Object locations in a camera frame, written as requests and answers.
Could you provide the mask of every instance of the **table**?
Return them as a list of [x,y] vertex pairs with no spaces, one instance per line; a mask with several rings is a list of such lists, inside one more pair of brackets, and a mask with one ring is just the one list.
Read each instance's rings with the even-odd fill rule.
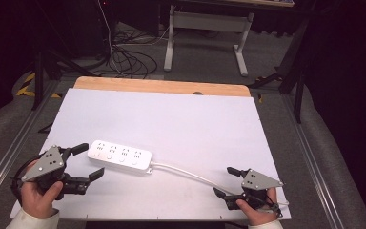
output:
[[[278,178],[245,86],[81,77],[67,92],[42,152],[52,144],[91,145],[96,139],[149,150],[153,161],[207,177],[235,193],[242,192],[241,179],[229,175],[228,166]],[[82,153],[68,160],[66,172],[86,177],[100,167]],[[285,199],[282,189],[277,191]],[[162,168],[149,176],[106,168],[85,196],[67,195],[54,204],[67,219],[245,219],[242,212],[227,210],[212,187]],[[285,219],[291,216],[287,207],[282,210]]]
[[[294,3],[276,2],[269,0],[228,0],[223,4],[249,4],[267,7],[284,7],[290,8]],[[243,47],[248,37],[249,29],[252,25],[254,13],[250,12],[248,17],[222,16],[210,15],[202,13],[180,12],[174,10],[175,5],[171,5],[169,18],[169,38],[166,49],[164,70],[170,71],[172,69],[173,60],[173,31],[174,28],[198,29],[198,30],[213,30],[213,31],[231,31],[242,32],[242,37],[239,45],[234,45],[234,54],[242,76],[248,75],[248,70],[243,59]]]

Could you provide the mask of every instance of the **white paper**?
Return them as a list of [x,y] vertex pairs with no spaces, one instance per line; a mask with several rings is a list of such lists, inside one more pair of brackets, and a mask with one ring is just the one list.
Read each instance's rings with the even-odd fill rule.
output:
[[[152,161],[205,177],[240,194],[227,167],[279,178],[251,97],[70,89],[42,148],[104,140],[152,152]],[[87,177],[102,166],[71,156],[66,173]],[[284,201],[283,190],[277,189]],[[54,203],[61,218],[83,220],[238,220],[213,187],[169,169],[151,175],[106,168],[87,194]],[[11,216],[18,211],[15,204]],[[281,206],[284,218],[288,207]]]

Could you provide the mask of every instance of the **white cable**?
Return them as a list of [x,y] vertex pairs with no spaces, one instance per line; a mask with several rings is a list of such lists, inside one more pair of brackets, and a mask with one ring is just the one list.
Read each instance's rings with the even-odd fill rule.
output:
[[[157,41],[155,41],[154,43],[151,43],[151,44],[118,44],[117,46],[151,46],[151,45],[154,45],[154,44],[158,43],[162,39],[168,40],[166,38],[163,38],[168,30],[169,30],[169,27],[167,29],[165,29],[165,32],[163,32],[163,34],[159,37],[159,39]],[[143,39],[150,39],[150,38],[152,38],[152,37],[135,38],[133,41],[143,40]]]
[[103,12],[103,9],[102,9],[102,5],[100,4],[100,0],[97,0],[97,4],[99,5],[99,8],[100,8],[100,11],[102,11],[102,14],[103,14],[103,19],[105,20],[105,23],[106,23],[106,26],[109,30],[109,37],[108,37],[108,40],[109,40],[109,49],[110,49],[110,58],[112,60],[112,63],[114,65],[114,68],[121,74],[121,75],[124,75],[122,72],[120,72],[118,69],[117,69],[117,66],[115,65],[115,62],[114,62],[114,58],[112,57],[112,31],[110,30],[110,26],[107,22],[107,19],[106,19],[106,15],[105,15],[105,12]]
[[173,170],[176,170],[176,171],[181,172],[181,173],[183,173],[183,174],[187,174],[187,175],[190,175],[190,176],[192,176],[192,177],[196,177],[196,178],[198,178],[198,179],[200,179],[200,180],[202,180],[202,181],[204,181],[204,182],[206,182],[206,183],[210,184],[211,186],[213,186],[213,187],[215,187],[215,188],[218,188],[218,189],[219,189],[219,190],[221,190],[221,191],[224,191],[225,193],[228,193],[228,194],[231,194],[231,195],[235,195],[235,193],[234,193],[234,192],[232,192],[232,191],[228,191],[227,189],[225,189],[225,188],[221,187],[220,185],[218,185],[218,184],[216,184],[216,183],[214,183],[214,182],[212,182],[212,181],[210,181],[210,180],[208,180],[208,179],[205,179],[204,177],[201,177],[201,176],[198,176],[198,175],[192,174],[192,173],[190,173],[190,172],[188,172],[188,171],[185,171],[185,170],[182,170],[182,169],[179,169],[179,168],[173,167],[173,166],[171,166],[171,165],[162,164],[162,163],[156,163],[156,162],[153,162],[153,161],[151,161],[151,165],[153,165],[153,166],[165,167],[165,168],[169,168],[169,169],[173,169]]

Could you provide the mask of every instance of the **power outlet socket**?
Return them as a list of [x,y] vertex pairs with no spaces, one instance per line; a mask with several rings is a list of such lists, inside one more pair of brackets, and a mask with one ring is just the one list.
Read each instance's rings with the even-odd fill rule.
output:
[[153,154],[129,146],[95,140],[88,150],[88,157],[91,161],[105,167],[110,166],[147,174],[153,172],[153,169],[150,168]]

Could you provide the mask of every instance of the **hand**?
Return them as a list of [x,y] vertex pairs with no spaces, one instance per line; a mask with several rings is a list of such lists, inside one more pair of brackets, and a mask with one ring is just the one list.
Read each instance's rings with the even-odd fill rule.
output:
[[52,208],[52,203],[61,192],[63,183],[61,181],[55,182],[52,187],[43,195],[39,190],[37,183],[25,182],[22,186],[22,207],[23,210],[36,218],[49,218],[55,214]]
[[[267,196],[272,200],[270,201],[269,199],[267,199],[268,202],[277,203],[277,192],[275,188],[268,189]],[[277,219],[276,213],[263,213],[256,211],[251,206],[249,206],[249,204],[243,199],[238,199],[236,201],[236,204],[239,206],[240,210],[242,210],[242,212],[248,217],[249,225],[251,226],[258,226]]]

